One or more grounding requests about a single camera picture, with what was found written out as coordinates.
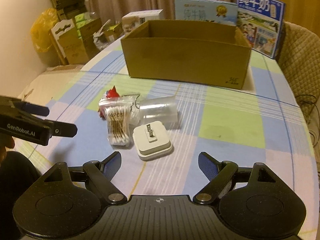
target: red object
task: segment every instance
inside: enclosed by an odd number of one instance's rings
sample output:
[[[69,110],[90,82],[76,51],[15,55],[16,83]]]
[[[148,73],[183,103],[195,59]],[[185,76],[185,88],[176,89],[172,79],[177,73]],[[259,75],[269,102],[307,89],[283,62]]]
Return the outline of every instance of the red object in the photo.
[[[113,86],[112,89],[110,89],[108,91],[108,93],[106,94],[106,98],[118,98],[120,97],[119,94],[117,93],[116,87]]]
[[[108,93],[106,94],[106,98],[119,98],[119,97],[120,97],[120,96],[119,96],[119,94],[117,93],[117,90],[116,90],[116,87],[115,87],[115,86],[113,86],[113,88],[110,89],[110,90],[108,91]],[[102,113],[102,111],[101,111],[100,109],[98,110],[98,113],[99,113],[100,118],[102,118],[103,120],[105,120],[104,115],[103,115],[103,113]]]

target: plastic bag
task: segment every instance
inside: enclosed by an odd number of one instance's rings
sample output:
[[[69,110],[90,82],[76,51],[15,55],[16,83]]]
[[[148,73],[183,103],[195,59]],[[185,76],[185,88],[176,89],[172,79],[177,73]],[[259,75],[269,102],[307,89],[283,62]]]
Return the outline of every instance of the plastic bag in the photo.
[[[97,49],[102,51],[106,47],[108,47],[111,42],[108,42],[107,39],[104,36],[104,31],[107,30],[110,27],[111,20],[108,20],[101,28],[98,30],[98,32],[93,34],[93,43],[96,45]]]
[[[107,120],[108,141],[111,145],[128,146],[131,141],[129,123],[134,96],[103,98],[99,108]]]
[[[45,10],[33,23],[30,35],[33,46],[37,52],[47,52],[52,46],[49,31],[59,21],[57,10],[49,8]]]
[[[102,98],[100,101],[108,98],[107,94],[110,93],[110,91],[114,90],[115,93],[116,93],[116,96],[111,96],[111,97],[120,97],[119,94],[116,92],[116,88],[113,87],[113,89],[105,92],[103,95],[102,95]],[[126,95],[122,95],[122,97],[125,97],[125,96],[130,96],[132,97],[132,101],[136,101],[137,98],[140,97],[140,93],[129,93],[129,94],[126,94]],[[105,120],[105,116],[103,114],[103,112],[101,111],[101,109],[99,108],[99,116]],[[139,109],[137,108],[137,105],[136,105],[136,102],[133,104],[133,106],[131,107],[131,114],[130,114],[130,121],[129,121],[129,124],[130,125],[133,125],[133,126],[137,126],[140,122],[140,114],[139,114]]]

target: white power adapter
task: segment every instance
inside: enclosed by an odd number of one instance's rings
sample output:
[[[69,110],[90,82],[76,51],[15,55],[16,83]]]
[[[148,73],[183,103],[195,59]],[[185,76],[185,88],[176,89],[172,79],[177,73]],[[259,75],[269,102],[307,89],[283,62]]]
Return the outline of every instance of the white power adapter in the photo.
[[[167,130],[160,121],[136,127],[133,141],[143,161],[169,154],[173,149]]]

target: person's hand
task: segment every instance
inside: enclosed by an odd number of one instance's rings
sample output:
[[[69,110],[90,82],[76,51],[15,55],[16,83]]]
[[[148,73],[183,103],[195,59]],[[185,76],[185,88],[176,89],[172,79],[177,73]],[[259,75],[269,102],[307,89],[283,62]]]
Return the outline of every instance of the person's hand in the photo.
[[[6,147],[13,149],[14,140],[12,136],[0,134],[0,165],[7,156],[7,150],[5,149]]]

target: yellow plastic bag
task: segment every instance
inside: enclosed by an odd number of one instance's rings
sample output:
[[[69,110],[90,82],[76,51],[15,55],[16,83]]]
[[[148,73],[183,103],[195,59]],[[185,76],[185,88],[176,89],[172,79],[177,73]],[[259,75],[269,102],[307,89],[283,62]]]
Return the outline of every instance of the yellow plastic bag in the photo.
[[[52,43],[49,38],[49,31],[58,21],[57,10],[49,8],[33,23],[30,34],[37,52],[47,52],[50,49]]]

